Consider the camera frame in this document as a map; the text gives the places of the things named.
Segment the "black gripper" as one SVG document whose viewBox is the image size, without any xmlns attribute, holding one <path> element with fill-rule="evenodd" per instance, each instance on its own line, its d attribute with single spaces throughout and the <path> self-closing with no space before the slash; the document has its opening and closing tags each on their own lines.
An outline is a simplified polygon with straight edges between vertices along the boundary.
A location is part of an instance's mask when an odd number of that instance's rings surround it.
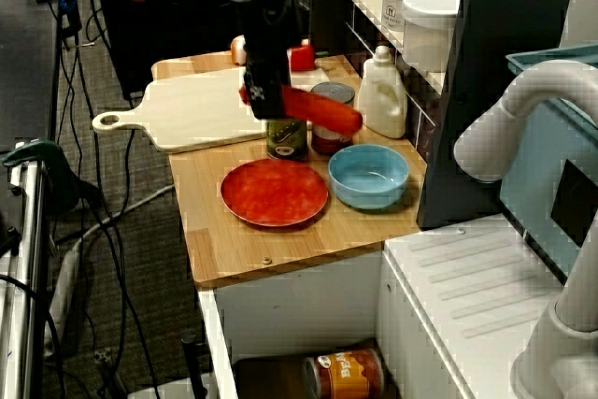
<svg viewBox="0 0 598 399">
<path fill-rule="evenodd" d="M 294 0 L 231 0 L 247 54 L 244 86 L 256 119 L 285 118 L 288 50 L 300 42 Z"/>
</svg>

